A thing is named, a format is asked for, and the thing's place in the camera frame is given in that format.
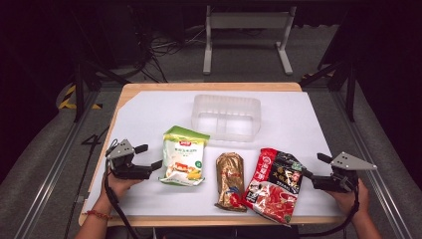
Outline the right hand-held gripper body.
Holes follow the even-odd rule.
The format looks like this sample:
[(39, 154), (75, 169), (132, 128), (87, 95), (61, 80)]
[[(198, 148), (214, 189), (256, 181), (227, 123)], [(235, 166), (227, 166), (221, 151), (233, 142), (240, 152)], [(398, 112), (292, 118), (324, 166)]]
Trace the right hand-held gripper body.
[(330, 176), (314, 175), (314, 189), (347, 193), (358, 184), (359, 170), (376, 170), (377, 166), (346, 152), (332, 158)]

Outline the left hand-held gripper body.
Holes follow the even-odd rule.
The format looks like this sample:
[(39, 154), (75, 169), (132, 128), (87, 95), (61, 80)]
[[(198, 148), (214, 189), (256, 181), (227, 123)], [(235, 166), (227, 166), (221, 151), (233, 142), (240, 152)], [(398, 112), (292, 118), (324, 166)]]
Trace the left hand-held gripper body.
[(106, 162), (111, 173), (120, 179), (148, 179), (152, 173), (151, 165), (135, 165), (132, 160), (135, 156), (134, 146), (127, 139), (114, 139), (105, 152)]

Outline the green and white food packet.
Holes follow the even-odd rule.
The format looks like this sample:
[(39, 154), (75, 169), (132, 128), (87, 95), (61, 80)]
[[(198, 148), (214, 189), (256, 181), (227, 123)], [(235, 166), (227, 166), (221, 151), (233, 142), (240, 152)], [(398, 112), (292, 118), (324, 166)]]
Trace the green and white food packet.
[(163, 135), (163, 165), (160, 181), (167, 184), (197, 186), (203, 180), (204, 148), (209, 140), (203, 134), (178, 125)]

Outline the red and black food packet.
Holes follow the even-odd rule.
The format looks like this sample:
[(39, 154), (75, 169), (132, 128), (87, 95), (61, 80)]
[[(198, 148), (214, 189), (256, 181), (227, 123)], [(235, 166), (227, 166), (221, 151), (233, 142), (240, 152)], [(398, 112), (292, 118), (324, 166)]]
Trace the red and black food packet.
[(262, 148), (242, 203), (267, 219), (288, 225), (302, 179), (303, 165), (292, 154)]

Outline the gold brown food packet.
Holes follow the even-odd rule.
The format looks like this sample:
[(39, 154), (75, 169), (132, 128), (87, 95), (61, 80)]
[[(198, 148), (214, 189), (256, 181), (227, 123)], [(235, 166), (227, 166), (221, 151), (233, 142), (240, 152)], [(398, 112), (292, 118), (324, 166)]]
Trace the gold brown food packet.
[(218, 200), (215, 206), (228, 211), (246, 212), (241, 197), (245, 190), (244, 162), (236, 152), (222, 153), (216, 159)]

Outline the clear plastic container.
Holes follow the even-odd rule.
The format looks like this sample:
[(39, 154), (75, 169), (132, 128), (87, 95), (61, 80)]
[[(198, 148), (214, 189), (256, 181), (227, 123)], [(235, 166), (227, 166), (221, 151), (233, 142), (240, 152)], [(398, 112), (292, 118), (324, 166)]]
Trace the clear plastic container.
[(261, 102), (254, 98), (197, 95), (191, 126), (214, 140), (251, 142), (261, 128)]

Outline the person's left hand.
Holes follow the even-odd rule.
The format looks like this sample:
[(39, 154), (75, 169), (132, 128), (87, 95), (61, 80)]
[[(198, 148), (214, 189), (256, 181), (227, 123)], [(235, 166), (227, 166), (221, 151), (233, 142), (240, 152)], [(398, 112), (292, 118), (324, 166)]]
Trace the person's left hand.
[(120, 179), (116, 178), (112, 173), (105, 175), (102, 186), (102, 200), (106, 205), (111, 205), (106, 194), (106, 187), (108, 186), (115, 194), (117, 199), (122, 199), (126, 192), (134, 185), (141, 182), (141, 179)]

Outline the person's right hand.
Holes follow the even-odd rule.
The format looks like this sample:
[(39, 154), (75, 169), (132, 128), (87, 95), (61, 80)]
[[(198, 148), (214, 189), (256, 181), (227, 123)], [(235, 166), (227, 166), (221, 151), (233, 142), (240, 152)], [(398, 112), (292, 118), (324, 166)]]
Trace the person's right hand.
[[(328, 191), (327, 194), (334, 198), (343, 213), (347, 214), (351, 211), (355, 202), (355, 194), (353, 192), (340, 193)], [(358, 202), (359, 207), (355, 213), (355, 217), (368, 217), (369, 191), (361, 179), (358, 179)]]

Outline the black metal stand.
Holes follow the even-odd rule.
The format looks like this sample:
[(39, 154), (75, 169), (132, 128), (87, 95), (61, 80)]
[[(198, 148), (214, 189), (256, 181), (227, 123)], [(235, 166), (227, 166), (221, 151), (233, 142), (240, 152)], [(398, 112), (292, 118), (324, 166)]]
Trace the black metal stand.
[(320, 78), (327, 76), (332, 73), (332, 77), (327, 83), (327, 87), (332, 92), (338, 92), (340, 88), (347, 83), (346, 86), (346, 97), (345, 97), (345, 111), (348, 119), (354, 121), (354, 93), (355, 93), (355, 68), (352, 62), (341, 61), (317, 71), (311, 75), (304, 75), (299, 82), (299, 85), (303, 88), (310, 83), (319, 80)]
[(86, 109), (84, 86), (87, 86), (90, 92), (97, 92), (102, 87), (102, 80), (97, 75), (100, 72), (108, 79), (121, 85), (129, 84), (125, 78), (103, 68), (102, 66), (84, 59), (75, 61), (75, 86), (76, 86), (76, 116), (75, 122), (78, 122)]

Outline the yellow black hazard tape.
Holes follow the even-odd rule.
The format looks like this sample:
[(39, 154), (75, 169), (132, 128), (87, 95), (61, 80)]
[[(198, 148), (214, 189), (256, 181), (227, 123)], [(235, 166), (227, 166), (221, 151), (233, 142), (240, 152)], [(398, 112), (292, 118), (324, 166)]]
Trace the yellow black hazard tape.
[[(58, 109), (76, 110), (77, 104), (71, 103), (71, 97), (72, 97), (73, 93), (75, 93), (75, 92), (76, 92), (76, 85), (71, 84), (69, 86), (69, 88), (66, 90), (66, 93), (65, 93), (62, 101), (59, 103)], [(103, 104), (93, 104), (92, 105), (92, 110), (100, 110), (102, 108), (103, 108)]]

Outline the grey metal stand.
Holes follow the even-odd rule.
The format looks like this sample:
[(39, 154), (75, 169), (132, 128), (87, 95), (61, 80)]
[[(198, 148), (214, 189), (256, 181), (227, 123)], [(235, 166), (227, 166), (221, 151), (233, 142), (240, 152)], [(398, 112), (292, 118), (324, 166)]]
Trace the grey metal stand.
[(210, 75), (212, 68), (212, 30), (213, 29), (281, 29), (282, 39), (275, 43), (285, 73), (293, 73), (286, 46), (296, 17), (297, 7), (282, 12), (213, 12), (206, 8), (203, 74)]

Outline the aluminium floor rail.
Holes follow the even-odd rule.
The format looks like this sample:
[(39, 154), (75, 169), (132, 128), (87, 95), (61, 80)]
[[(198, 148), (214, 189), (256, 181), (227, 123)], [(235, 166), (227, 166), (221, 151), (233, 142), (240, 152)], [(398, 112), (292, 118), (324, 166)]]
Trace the aluminium floor rail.
[[(342, 98), (341, 93), (331, 94), (337, 108), (340, 110), (343, 120), (347, 125), (347, 129), (351, 134), (353, 141), (357, 147), (358, 153), (363, 159), (368, 162), (376, 163), (376, 157), (373, 156), (372, 151), (365, 142), (365, 137), (362, 134), (356, 122), (351, 122), (345, 109), (345, 100)], [(373, 187), (374, 193), (380, 203), (383, 213), (387, 217), (388, 223), (391, 226), (394, 235), (397, 239), (415, 239), (409, 230), (408, 224), (405, 222), (403, 214), (399, 210), (398, 204), (394, 200), (392, 191), (384, 180), (379, 170), (368, 171), (366, 177)]]
[(68, 131), (68, 134), (55, 158), (53, 165), (51, 166), (46, 178), (41, 184), (30, 209), (28, 210), (13, 239), (29, 239), (29, 236), (33, 232), (35, 225), (37, 224), (47, 202), (49, 201), (57, 181), (59, 180), (59, 177), (67, 163), (71, 147), (74, 144), (84, 121), (86, 120), (88, 110), (92, 107), (92, 104), (96, 101), (98, 95), (98, 92), (89, 92), (87, 94), (87, 98), (83, 103), (85, 111), (82, 113), (80, 119), (77, 122), (73, 122), (71, 124), (71, 128)]

